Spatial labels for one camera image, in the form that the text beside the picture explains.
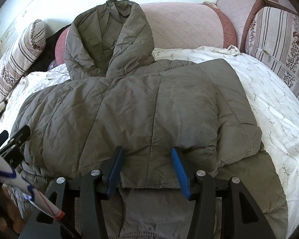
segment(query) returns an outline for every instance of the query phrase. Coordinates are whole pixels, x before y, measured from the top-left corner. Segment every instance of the floral striped fabric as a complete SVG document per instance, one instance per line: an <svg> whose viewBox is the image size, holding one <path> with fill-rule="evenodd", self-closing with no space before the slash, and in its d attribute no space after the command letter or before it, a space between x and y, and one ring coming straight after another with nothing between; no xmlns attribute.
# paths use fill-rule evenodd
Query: floral striped fabric
<svg viewBox="0 0 299 239"><path fill-rule="evenodd" d="M299 16L261 9L249 28L246 53L274 71L299 100Z"/></svg>
<svg viewBox="0 0 299 239"><path fill-rule="evenodd" d="M39 57L45 47L45 29L41 20L32 22L0 59L0 103Z"/></svg>

